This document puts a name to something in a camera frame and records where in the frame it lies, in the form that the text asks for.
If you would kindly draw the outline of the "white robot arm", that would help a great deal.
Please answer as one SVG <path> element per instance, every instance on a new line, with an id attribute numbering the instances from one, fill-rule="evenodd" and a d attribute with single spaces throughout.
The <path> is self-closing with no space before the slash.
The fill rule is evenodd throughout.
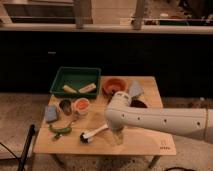
<path id="1" fill-rule="evenodd" d="M 114 94 L 104 111 L 111 131 L 141 127 L 213 144 L 213 109 L 137 108 L 131 107 L 131 102 L 126 92 Z"/>

